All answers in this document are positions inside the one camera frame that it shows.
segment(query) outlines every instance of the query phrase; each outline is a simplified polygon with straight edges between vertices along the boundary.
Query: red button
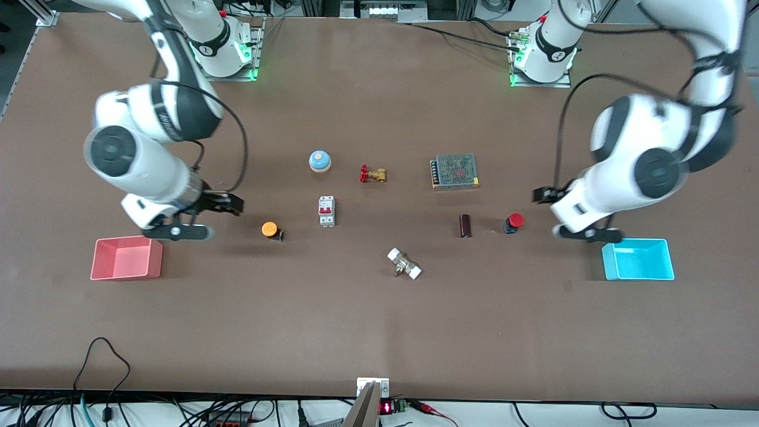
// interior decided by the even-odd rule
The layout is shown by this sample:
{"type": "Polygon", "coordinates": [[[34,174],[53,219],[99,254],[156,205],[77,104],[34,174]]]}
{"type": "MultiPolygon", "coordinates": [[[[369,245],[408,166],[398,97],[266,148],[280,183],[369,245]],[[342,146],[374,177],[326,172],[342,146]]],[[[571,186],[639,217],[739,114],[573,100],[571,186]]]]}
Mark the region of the red button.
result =
{"type": "Polygon", "coordinates": [[[512,213],[512,215],[509,217],[509,225],[516,229],[523,226],[524,217],[521,215],[521,213],[512,213]]]}

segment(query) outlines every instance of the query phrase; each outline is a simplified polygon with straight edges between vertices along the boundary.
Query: light blue bin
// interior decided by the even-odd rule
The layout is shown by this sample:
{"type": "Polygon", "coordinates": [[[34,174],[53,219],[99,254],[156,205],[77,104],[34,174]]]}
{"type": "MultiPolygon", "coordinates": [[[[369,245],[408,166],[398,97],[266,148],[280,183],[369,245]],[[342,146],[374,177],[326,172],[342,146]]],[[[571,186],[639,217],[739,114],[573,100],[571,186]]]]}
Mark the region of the light blue bin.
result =
{"type": "Polygon", "coordinates": [[[674,280],[665,239],[623,239],[601,248],[607,280],[674,280]]]}

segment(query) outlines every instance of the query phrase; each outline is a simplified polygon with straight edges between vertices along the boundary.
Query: pink bin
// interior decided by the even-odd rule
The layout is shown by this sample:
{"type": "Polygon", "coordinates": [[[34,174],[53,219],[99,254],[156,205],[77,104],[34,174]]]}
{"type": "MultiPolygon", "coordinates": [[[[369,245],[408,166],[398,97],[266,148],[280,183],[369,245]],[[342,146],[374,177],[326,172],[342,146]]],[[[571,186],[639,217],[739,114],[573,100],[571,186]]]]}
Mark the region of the pink bin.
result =
{"type": "Polygon", "coordinates": [[[154,279],[161,275],[163,245],[145,236],[98,239],[91,280],[154,279]]]}

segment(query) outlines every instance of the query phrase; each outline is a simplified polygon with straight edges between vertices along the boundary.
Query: red digital display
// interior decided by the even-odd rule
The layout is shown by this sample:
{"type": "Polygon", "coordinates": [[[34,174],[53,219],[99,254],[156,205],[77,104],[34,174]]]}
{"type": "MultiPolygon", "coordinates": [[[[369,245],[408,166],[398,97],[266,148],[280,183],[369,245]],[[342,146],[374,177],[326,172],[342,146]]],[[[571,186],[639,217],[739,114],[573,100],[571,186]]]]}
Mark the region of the red digital display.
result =
{"type": "Polygon", "coordinates": [[[380,415],[390,415],[392,414],[392,400],[383,400],[379,404],[379,414],[380,415]]]}

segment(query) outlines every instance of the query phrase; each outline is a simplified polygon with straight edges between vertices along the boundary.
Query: green led light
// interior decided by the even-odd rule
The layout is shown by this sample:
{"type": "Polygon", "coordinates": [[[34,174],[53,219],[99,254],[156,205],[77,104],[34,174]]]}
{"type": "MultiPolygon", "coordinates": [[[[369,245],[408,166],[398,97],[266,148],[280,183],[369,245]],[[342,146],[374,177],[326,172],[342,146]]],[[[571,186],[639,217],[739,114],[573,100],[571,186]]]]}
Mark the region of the green led light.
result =
{"type": "Polygon", "coordinates": [[[242,45],[240,43],[235,42],[234,44],[235,49],[238,51],[238,55],[240,56],[240,60],[243,62],[249,62],[250,61],[250,48],[246,45],[242,45]]]}

